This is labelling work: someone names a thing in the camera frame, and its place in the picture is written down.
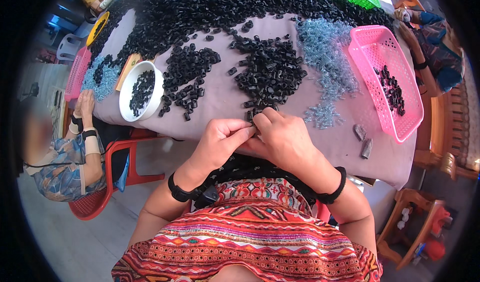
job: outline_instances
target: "white ceramic bowl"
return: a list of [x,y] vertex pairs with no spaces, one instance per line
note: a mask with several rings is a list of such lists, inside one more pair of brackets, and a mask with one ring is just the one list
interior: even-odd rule
[[[154,70],[155,82],[153,84],[152,96],[146,103],[143,109],[138,111],[138,116],[134,116],[134,111],[130,109],[130,100],[132,99],[132,91],[138,76],[145,71]],[[153,113],[160,106],[160,101],[163,95],[163,75],[155,65],[150,61],[142,61],[137,63],[125,77],[120,91],[120,99],[118,100],[120,106],[121,116],[128,122],[135,122],[136,120],[144,120],[153,115]]]

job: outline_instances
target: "wrist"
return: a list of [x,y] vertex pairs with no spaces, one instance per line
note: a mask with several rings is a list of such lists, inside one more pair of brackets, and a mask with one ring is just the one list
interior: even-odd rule
[[418,47],[413,49],[413,55],[415,57],[415,62],[417,64],[424,63],[425,62],[425,56],[423,55],[423,51],[420,48],[420,45]]
[[195,167],[190,159],[175,171],[173,182],[184,191],[192,191],[202,185],[210,172],[205,172],[201,168]]
[[93,120],[92,120],[92,115],[90,116],[84,116],[82,117],[82,122],[83,122],[83,129],[86,128],[92,128],[93,127]]
[[305,164],[306,167],[295,176],[317,194],[332,194],[339,188],[342,174],[330,164],[320,151]]

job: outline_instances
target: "gray tile floor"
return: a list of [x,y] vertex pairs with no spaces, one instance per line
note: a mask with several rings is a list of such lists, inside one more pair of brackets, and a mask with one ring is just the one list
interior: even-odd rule
[[[165,173],[168,177],[195,147],[195,142],[171,138],[140,143],[138,173]],[[24,174],[18,180],[23,208],[36,241],[59,278],[68,282],[112,281],[111,268],[123,255],[138,213],[159,183],[133,185],[124,193],[115,192],[99,216],[81,221],[71,213],[68,204],[40,195],[31,177]],[[374,186],[366,185],[364,194],[379,233],[393,209],[395,189],[378,180]]]

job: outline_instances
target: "table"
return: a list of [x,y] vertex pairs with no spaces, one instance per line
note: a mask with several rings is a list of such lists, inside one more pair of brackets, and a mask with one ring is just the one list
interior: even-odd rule
[[[249,18],[254,27],[248,33],[239,33],[244,37],[253,39],[254,35],[259,35],[260,39],[282,37],[286,34],[291,35],[295,40],[297,36],[294,22],[290,18],[294,16],[285,14],[283,19],[274,19],[268,15],[265,18]],[[129,10],[123,19],[115,28],[101,52],[102,56],[112,54],[115,58],[122,46],[125,44],[127,36],[133,29],[135,23],[135,12]],[[243,24],[237,25],[235,29],[239,32]],[[171,111],[162,118],[157,114],[161,105],[152,117],[136,121],[133,123],[123,119],[119,109],[119,91],[113,91],[101,103],[95,105],[94,116],[110,124],[129,125],[136,128],[144,128],[156,131],[162,135],[174,137],[180,140],[200,140],[203,130],[208,121],[212,118],[245,118],[246,110],[242,107],[243,102],[249,101],[246,94],[240,91],[234,82],[234,76],[227,74],[232,67],[237,67],[239,72],[243,71],[238,66],[238,61],[245,59],[237,50],[231,50],[228,45],[233,40],[232,36],[225,32],[215,34],[212,42],[206,41],[205,34],[202,31],[197,32],[198,38],[192,39],[184,45],[194,43],[197,50],[209,47],[220,54],[222,61],[214,64],[212,71],[207,73],[205,78],[205,96],[198,100],[198,108],[190,115],[191,120],[185,122],[183,119],[183,108],[172,105]],[[399,39],[405,55],[409,59],[411,68],[410,51],[402,39]],[[297,55],[301,56],[302,51],[298,49],[294,41],[294,49]],[[155,66],[162,72],[167,70],[166,59],[170,56],[171,49],[158,56],[154,62]],[[313,123],[307,123],[309,135],[313,144],[327,157],[333,166],[343,166],[350,175],[362,177],[371,177],[383,180],[400,190],[408,181],[413,154],[415,152],[416,132],[403,144],[397,144],[393,137],[382,131],[374,103],[370,97],[368,89],[355,65],[352,66],[359,81],[360,88],[364,95],[357,94],[352,99],[338,101],[336,105],[340,116],[346,121],[343,125],[319,130],[313,127]],[[318,87],[314,80],[308,80],[308,77],[318,77],[315,70],[307,68],[308,76],[303,78],[298,91],[288,98],[285,105],[279,105],[281,111],[298,117],[305,117],[304,112],[309,106],[319,103],[321,93],[317,92]],[[362,124],[368,132],[368,137],[373,138],[373,150],[368,160],[362,159],[362,142],[358,141],[353,133],[353,125]]]

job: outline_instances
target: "black wrist strap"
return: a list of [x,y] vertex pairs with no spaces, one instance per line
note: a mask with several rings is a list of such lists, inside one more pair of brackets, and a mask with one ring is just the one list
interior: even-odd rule
[[333,204],[334,201],[339,197],[343,188],[345,187],[345,181],[347,179],[347,171],[345,170],[344,167],[341,167],[341,166],[335,167],[335,169],[337,171],[339,171],[340,174],[342,175],[342,178],[340,180],[340,185],[338,186],[338,188],[331,195],[329,195],[329,194],[317,194],[317,200],[320,201],[320,203],[325,204],[325,205]]
[[168,189],[170,189],[170,191],[172,192],[172,197],[182,203],[188,200],[197,200],[198,197],[202,194],[202,191],[200,190],[201,187],[197,187],[192,191],[185,191],[175,185],[175,183],[173,182],[174,174],[175,172],[173,172],[173,174],[171,174],[168,178]]
[[417,63],[413,63],[413,68],[414,69],[424,69],[428,66],[427,62],[425,61],[424,63],[420,63],[420,64],[417,64]]
[[81,117],[76,118],[73,114],[70,115],[70,117],[71,117],[71,122],[78,126],[78,131],[83,131],[84,122],[83,122],[82,118]]
[[97,137],[97,132],[95,130],[88,130],[81,133],[81,138],[83,138],[83,141],[85,141],[85,139],[89,136]]

